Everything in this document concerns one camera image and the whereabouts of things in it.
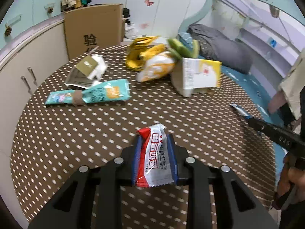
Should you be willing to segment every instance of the human hand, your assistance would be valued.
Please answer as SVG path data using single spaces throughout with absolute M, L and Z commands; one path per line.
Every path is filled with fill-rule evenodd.
M 281 197 L 289 191 L 291 184 L 294 183 L 297 187 L 296 201 L 305 200 L 305 171 L 295 167 L 289 167 L 289 153 L 284 157 L 284 167 L 281 172 L 280 180 L 277 186 L 278 197 Z

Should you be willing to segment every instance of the gray bedding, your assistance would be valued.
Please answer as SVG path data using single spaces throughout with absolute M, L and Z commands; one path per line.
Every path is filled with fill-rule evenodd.
M 202 24 L 190 25 L 188 33 L 199 41 L 200 54 L 206 59 L 221 61 L 223 65 L 243 74 L 249 73 L 252 58 L 244 44 L 230 40 L 218 30 Z

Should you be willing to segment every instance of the silver screw head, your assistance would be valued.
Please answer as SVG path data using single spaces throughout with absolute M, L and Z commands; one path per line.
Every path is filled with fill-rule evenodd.
M 116 164 L 121 164 L 121 163 L 124 162 L 124 159 L 121 158 L 121 157 L 116 157 L 116 158 L 114 159 L 114 162 L 115 162 Z
M 185 160 L 186 160 L 186 162 L 189 163 L 189 164 L 195 163 L 195 159 L 194 159 L 193 157 L 187 157 Z
M 79 167 L 78 169 L 80 172 L 85 173 L 89 170 L 88 166 L 86 165 L 82 165 L 81 167 Z
M 227 166 L 227 165 L 223 165 L 222 167 L 221 167 L 221 170 L 223 171 L 223 172 L 229 172 L 230 171 L 230 167 L 229 166 Z

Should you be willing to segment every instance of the brown polka dot tablecloth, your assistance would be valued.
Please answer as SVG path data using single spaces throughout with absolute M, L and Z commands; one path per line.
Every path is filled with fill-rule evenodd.
M 109 64 L 102 81 L 127 79 L 132 97 L 126 102 L 79 107 L 45 106 L 50 92 L 69 89 L 64 80 L 84 55 L 59 68 L 35 91 L 16 127 L 11 154 L 16 195 L 28 221 L 80 165 L 104 165 L 130 145 L 136 130 L 157 123 L 164 124 L 166 133 L 173 133 L 190 156 L 208 166 L 229 165 L 261 203 L 269 206 L 275 184 L 274 150 L 267 137 L 259 137 L 229 106 L 237 103 L 261 118 L 240 86 L 222 74 L 221 87 L 213 95 L 185 98 L 169 77 L 138 83 L 136 72 L 125 66 L 127 46 L 96 52 Z M 121 190 L 123 228 L 185 228 L 187 187 Z M 216 224 L 212 190 L 210 194 Z

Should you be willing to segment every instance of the teal snack bag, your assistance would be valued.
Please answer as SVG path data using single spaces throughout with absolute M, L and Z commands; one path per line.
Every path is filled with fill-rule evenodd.
M 74 92 L 75 90 L 72 89 L 51 92 L 45 104 L 73 104 Z M 89 89 L 83 90 L 81 93 L 85 103 L 122 101 L 130 98 L 130 89 L 126 79 L 100 83 Z

